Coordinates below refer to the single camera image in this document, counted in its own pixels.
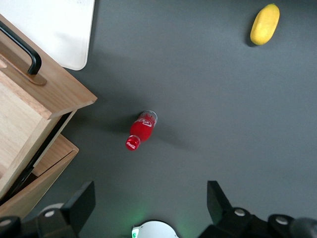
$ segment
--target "black metal handle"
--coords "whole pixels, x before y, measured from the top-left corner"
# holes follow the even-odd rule
[[[28,74],[37,74],[42,65],[40,55],[10,28],[8,28],[2,21],[0,21],[0,30],[31,57],[32,63],[28,70]]]

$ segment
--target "bottle cap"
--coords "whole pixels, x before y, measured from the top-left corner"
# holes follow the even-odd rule
[[[136,150],[141,144],[141,140],[136,135],[130,135],[125,143],[128,150]]]

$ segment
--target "mango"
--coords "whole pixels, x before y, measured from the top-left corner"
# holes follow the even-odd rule
[[[279,9],[275,4],[264,7],[257,15],[250,34],[256,45],[264,45],[273,36],[279,20]]]

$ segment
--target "coca-cola bottle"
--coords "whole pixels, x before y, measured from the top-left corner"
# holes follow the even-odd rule
[[[155,112],[151,110],[142,112],[139,118],[132,124],[130,136],[126,141],[125,146],[129,150],[136,150],[141,142],[146,141],[151,136],[157,121],[158,117]]]

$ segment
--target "white tray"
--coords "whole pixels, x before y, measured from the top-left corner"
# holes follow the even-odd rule
[[[88,57],[95,0],[0,0],[0,13],[61,66]]]

